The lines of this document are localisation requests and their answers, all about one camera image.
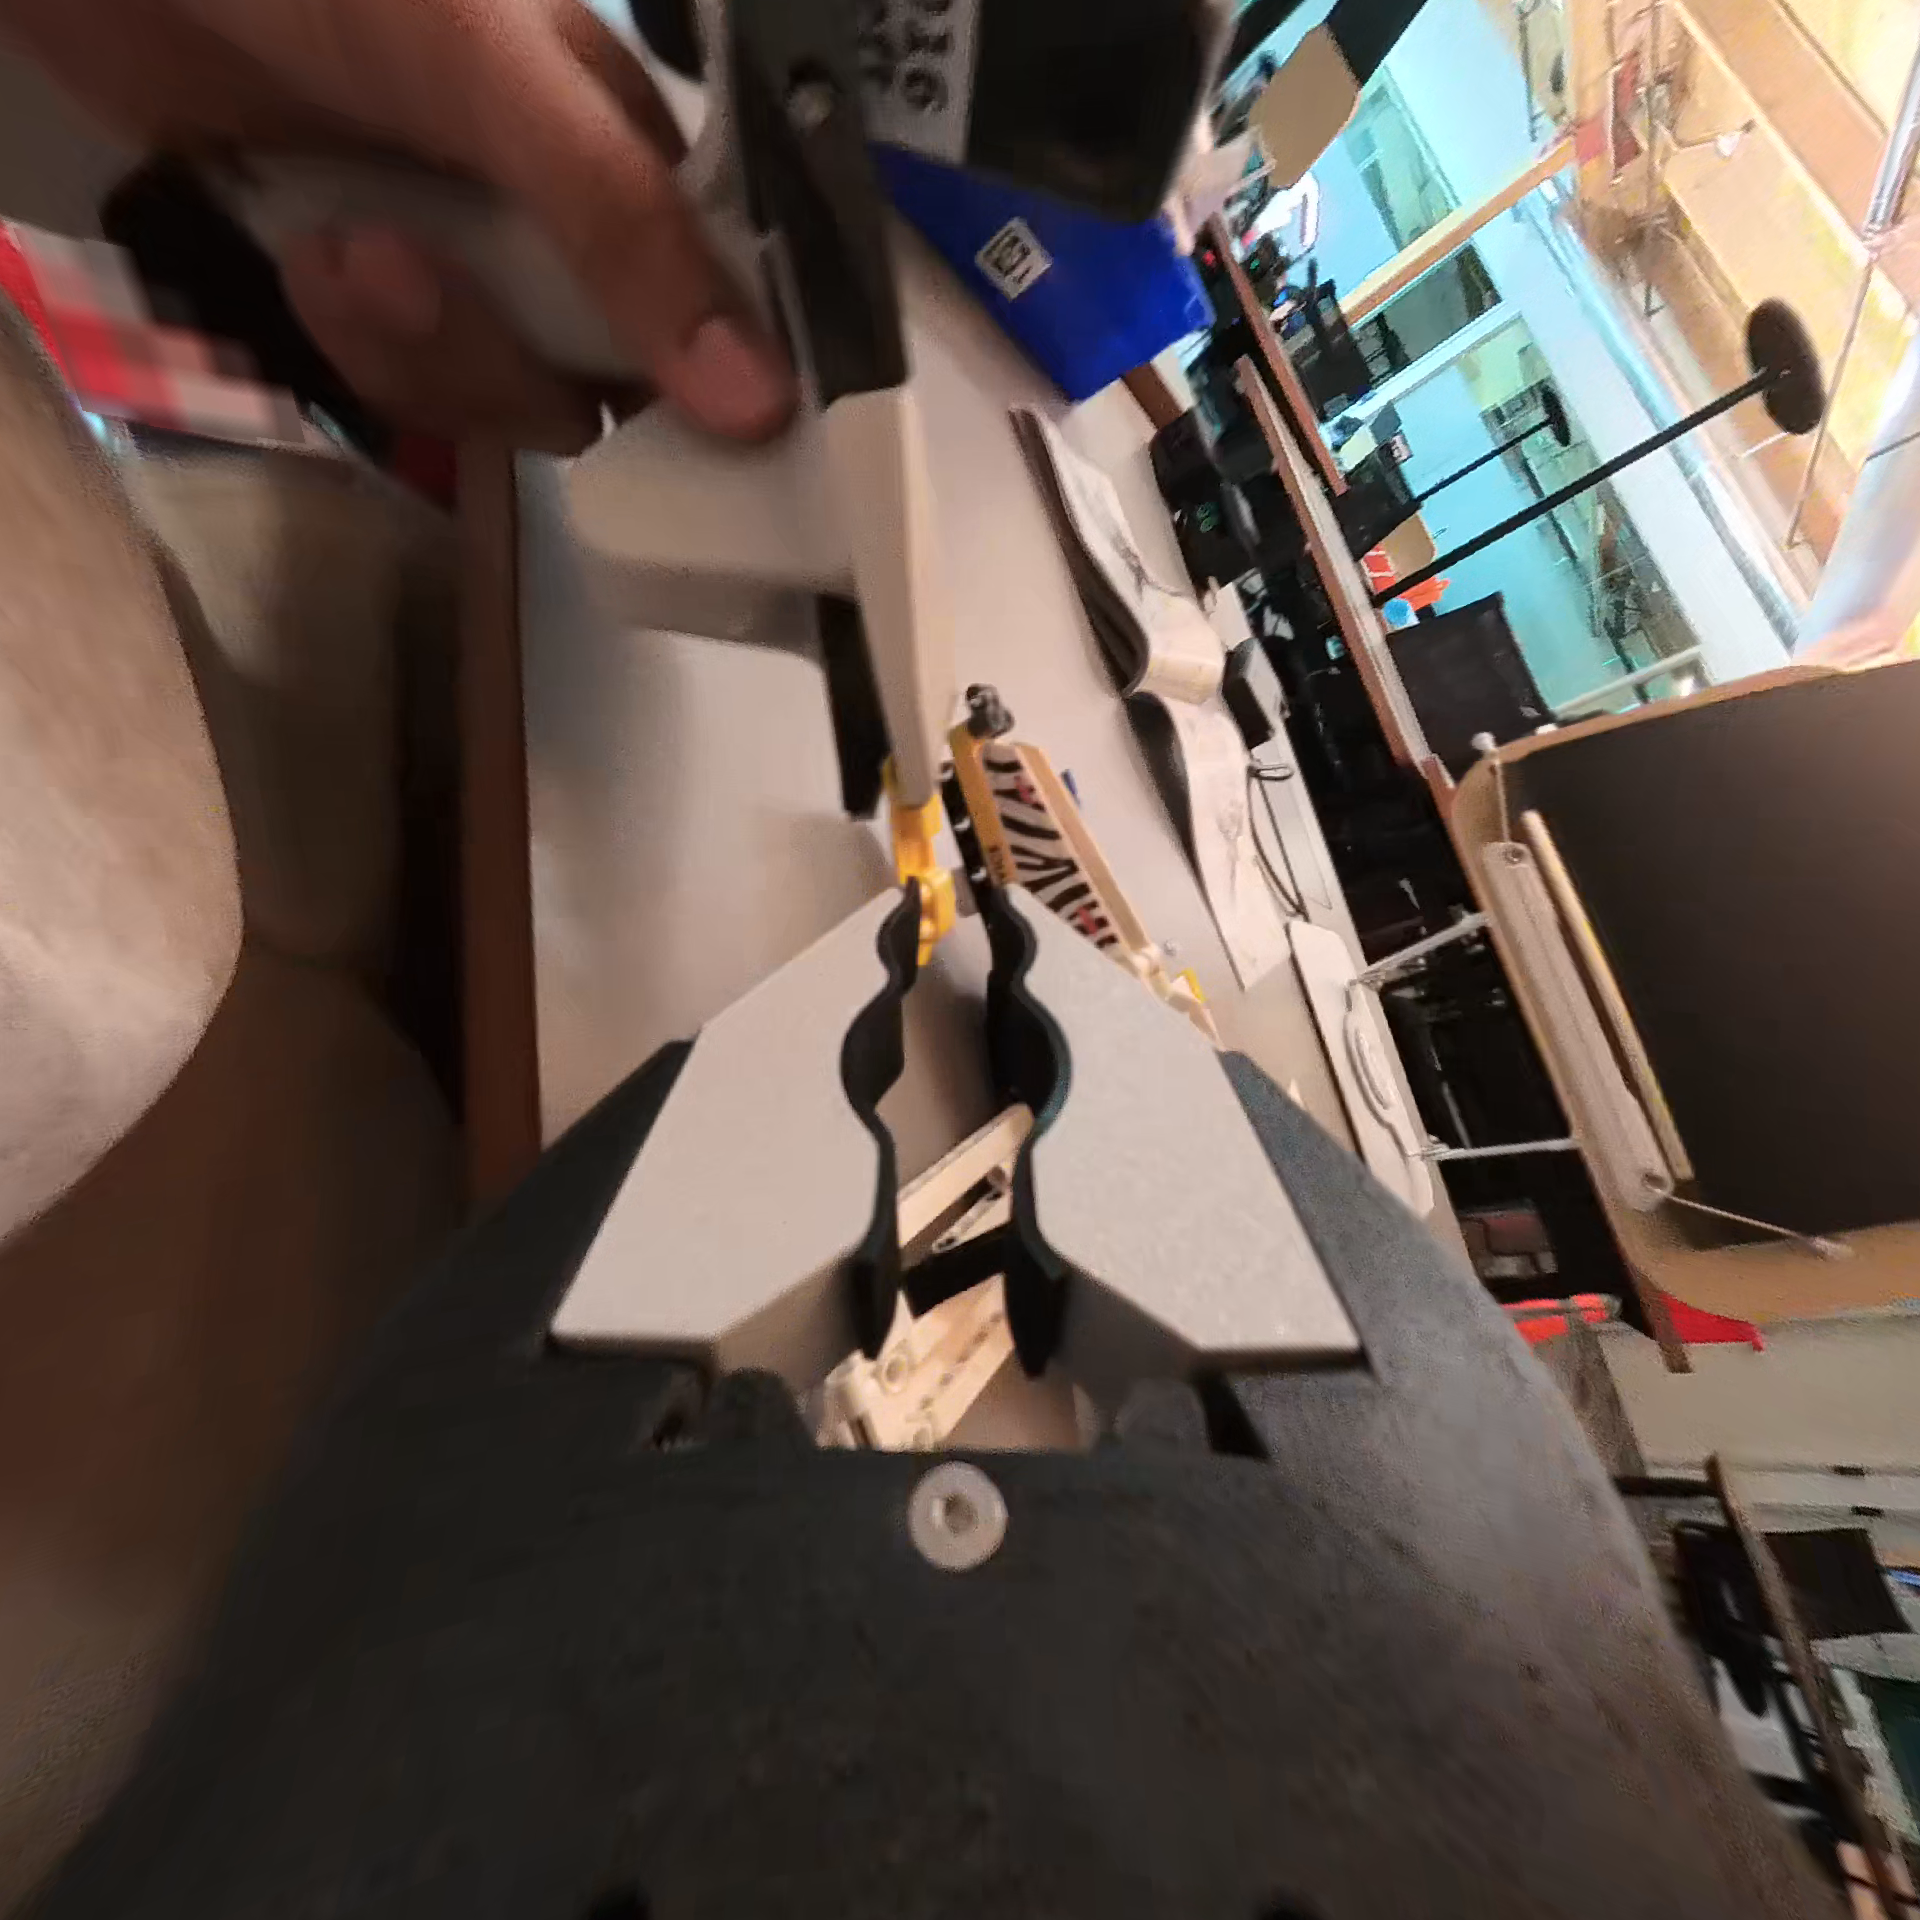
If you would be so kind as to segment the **blue plastic bin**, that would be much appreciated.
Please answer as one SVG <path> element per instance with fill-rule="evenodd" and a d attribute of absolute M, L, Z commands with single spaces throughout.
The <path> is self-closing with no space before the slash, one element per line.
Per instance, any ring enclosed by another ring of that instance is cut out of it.
<path fill-rule="evenodd" d="M 871 146 L 895 211 L 1065 403 L 1091 403 L 1214 323 L 1171 226 L 1111 223 L 1031 191 Z"/>

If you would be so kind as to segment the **person's left hand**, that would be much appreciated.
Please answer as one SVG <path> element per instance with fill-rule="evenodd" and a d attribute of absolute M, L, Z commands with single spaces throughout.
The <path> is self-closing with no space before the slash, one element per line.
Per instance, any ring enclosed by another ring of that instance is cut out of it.
<path fill-rule="evenodd" d="M 599 306 L 639 389 L 723 441 L 794 414 L 790 364 L 678 187 L 678 130 L 583 4 L 18 4 L 12 37 L 153 146 L 381 146 L 522 210 Z M 323 356 L 385 420 L 575 454 L 610 398 L 522 346 L 393 229 L 282 257 Z"/>

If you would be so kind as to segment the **zebra striped lego helicopter model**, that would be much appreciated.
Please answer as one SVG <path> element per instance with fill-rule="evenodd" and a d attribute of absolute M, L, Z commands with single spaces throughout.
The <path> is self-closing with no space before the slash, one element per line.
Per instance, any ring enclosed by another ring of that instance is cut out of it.
<path fill-rule="evenodd" d="M 1023 886 L 1209 1042 L 1218 1028 L 1190 973 L 1171 973 L 1098 849 L 1066 780 L 1041 749 L 1016 737 L 992 685 L 966 691 L 951 733 L 947 820 L 963 846 L 974 901 Z M 951 1148 L 899 1194 L 901 1245 L 966 1252 L 1013 1214 L 1016 1148 L 1029 1117 L 1013 1108 Z M 821 1380 L 819 1439 L 845 1450 L 926 1453 L 963 1428 L 977 1401 L 1016 1367 L 1003 1280 L 990 1278 L 937 1309 L 899 1307 L 879 1358 L 850 1356 Z"/>

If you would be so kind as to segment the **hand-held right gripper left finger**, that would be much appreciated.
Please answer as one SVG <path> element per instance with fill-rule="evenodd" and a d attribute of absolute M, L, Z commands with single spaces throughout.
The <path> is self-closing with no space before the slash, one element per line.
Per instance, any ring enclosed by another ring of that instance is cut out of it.
<path fill-rule="evenodd" d="M 690 1042 L 553 1318 L 702 1373 L 874 1356 L 901 1288 L 899 1148 L 919 888 L 881 893 Z"/>

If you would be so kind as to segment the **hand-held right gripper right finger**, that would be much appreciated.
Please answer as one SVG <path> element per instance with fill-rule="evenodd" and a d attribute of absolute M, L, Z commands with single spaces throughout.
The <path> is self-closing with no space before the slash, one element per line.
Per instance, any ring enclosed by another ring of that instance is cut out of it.
<path fill-rule="evenodd" d="M 990 1072 L 1029 1110 L 999 1256 L 1023 1373 L 1115 1412 L 1145 1380 L 1358 1364 L 1228 1054 L 1035 895 L 982 924 Z"/>

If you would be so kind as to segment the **black round base stand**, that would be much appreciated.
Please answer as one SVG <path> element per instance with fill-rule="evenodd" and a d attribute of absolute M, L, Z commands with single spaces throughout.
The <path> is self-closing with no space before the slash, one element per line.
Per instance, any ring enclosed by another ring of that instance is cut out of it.
<path fill-rule="evenodd" d="M 1774 429 L 1786 436 L 1806 436 L 1818 429 L 1827 404 L 1824 374 L 1818 367 L 1818 354 L 1801 316 L 1786 299 L 1762 299 L 1744 321 L 1744 360 L 1747 380 L 1707 404 L 1687 411 L 1683 417 L 1659 429 L 1656 433 L 1642 436 L 1629 451 L 1611 457 L 1605 464 L 1594 467 L 1587 478 L 1556 485 L 1553 492 L 1534 499 L 1531 505 L 1498 520 L 1491 528 L 1480 533 L 1468 541 L 1459 541 L 1425 564 L 1396 575 L 1391 585 L 1374 589 L 1370 605 L 1385 606 L 1395 598 L 1411 598 L 1416 589 L 1444 579 L 1453 564 L 1468 563 L 1502 539 L 1553 516 L 1556 509 L 1570 505 L 1573 499 L 1594 492 L 1596 485 L 1614 483 L 1629 467 L 1642 464 L 1644 457 L 1691 436 L 1707 420 L 1723 417 L 1747 403 L 1761 403 Z"/>

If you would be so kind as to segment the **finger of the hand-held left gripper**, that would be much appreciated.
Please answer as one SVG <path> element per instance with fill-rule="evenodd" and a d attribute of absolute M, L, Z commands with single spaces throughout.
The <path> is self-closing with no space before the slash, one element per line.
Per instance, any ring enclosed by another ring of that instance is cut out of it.
<path fill-rule="evenodd" d="M 565 520 L 616 617 L 819 666 L 845 817 L 939 796 L 953 614 L 916 398 L 804 409 L 767 445 L 642 411 L 565 467 Z"/>

